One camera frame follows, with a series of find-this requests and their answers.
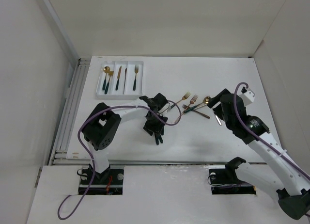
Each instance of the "white table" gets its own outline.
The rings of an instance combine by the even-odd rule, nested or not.
[[[199,95],[197,102],[209,94],[217,95],[224,88],[234,92],[245,81],[256,94],[255,102],[247,107],[248,114],[260,117],[278,140],[276,128],[253,59],[248,58],[181,58],[181,57],[93,57],[68,147],[68,159],[89,159],[77,139],[77,132],[95,106],[103,102],[95,95],[101,63],[104,61],[144,61],[145,95],[162,93],[167,99],[179,100],[186,92]],[[104,101],[108,105],[127,101]],[[145,118],[119,126],[108,147],[110,160],[161,162],[227,162],[242,157],[249,162],[263,162],[259,155],[236,138],[225,125],[220,126],[208,107],[200,110],[211,116],[205,119],[196,113],[182,117],[174,127],[165,127],[164,143],[155,144],[154,137],[142,128]],[[168,113],[168,122],[177,117],[177,109]]]
[[[267,165],[255,165],[272,173]],[[68,194],[77,194],[80,166],[45,166],[28,224],[309,224],[288,217],[276,201],[257,195],[212,195],[207,166],[126,166],[123,195],[87,195],[66,221],[57,209]],[[80,195],[70,197],[67,216]]]

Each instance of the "white tray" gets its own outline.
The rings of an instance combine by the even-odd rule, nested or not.
[[[135,66],[139,67],[139,72],[137,73],[137,83],[136,89],[133,90],[134,80],[135,80]],[[110,79],[108,92],[105,94],[103,88],[103,83],[105,80],[105,72],[103,68],[105,66],[110,67],[110,71],[114,71],[114,75]],[[120,81],[118,85],[118,90],[116,90],[117,75],[118,71],[122,67]],[[96,89],[96,95],[101,99],[136,99],[143,95],[143,73],[144,73],[144,63],[142,61],[105,61],[98,65],[98,70],[100,70],[100,76],[98,80],[98,85]]]

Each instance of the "dark green utensil handle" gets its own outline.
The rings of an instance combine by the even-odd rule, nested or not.
[[[106,87],[106,89],[105,89],[105,94],[107,94],[107,93],[108,93],[109,84],[110,84],[110,82],[108,82],[108,83],[107,83],[107,87]]]
[[[103,82],[103,86],[102,86],[103,91],[106,89],[106,83],[107,83],[107,79],[105,79],[105,81]]]
[[[119,82],[120,82],[120,79],[117,80],[116,88],[115,88],[116,91],[118,90],[118,84],[119,84]]]
[[[193,107],[190,107],[189,109],[187,109],[186,111],[184,111],[184,113],[187,113],[187,112],[190,112],[192,111],[193,109],[195,109],[198,105],[195,105]]]
[[[137,84],[137,79],[135,79],[135,81],[134,81],[134,91],[136,90],[136,84]]]

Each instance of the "fork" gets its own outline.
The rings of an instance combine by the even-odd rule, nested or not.
[[[189,105],[187,105],[187,107],[186,107],[186,109],[184,109],[184,111],[186,111],[191,104],[194,104],[196,102],[197,98],[198,98],[198,95],[194,95],[192,97],[192,99],[190,100]],[[180,120],[181,116],[183,116],[183,114],[184,114],[184,111],[181,113],[181,115],[178,117],[178,119],[176,119],[175,123],[177,123]]]
[[[139,72],[139,65],[135,65],[135,73],[136,73],[136,76],[135,76],[135,81],[134,81],[134,88],[133,90],[135,91],[136,90],[136,84],[137,84],[137,73]]]
[[[182,100],[186,100],[187,98],[189,98],[190,96],[190,92],[187,92],[183,97],[182,99],[180,99],[178,102],[176,102],[176,104],[180,103]]]
[[[210,119],[210,117],[209,117],[208,115],[206,115],[206,114],[204,114],[204,113],[202,113],[202,112],[196,111],[196,110],[194,110],[194,109],[193,109],[192,111],[195,112],[195,113],[198,113],[198,114],[201,115],[201,116],[204,116],[205,118]]]

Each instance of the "knife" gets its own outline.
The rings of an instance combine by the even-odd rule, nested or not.
[[[117,75],[117,83],[115,90],[118,90],[118,84],[120,83],[120,76],[121,76],[122,66],[118,69],[118,75]]]

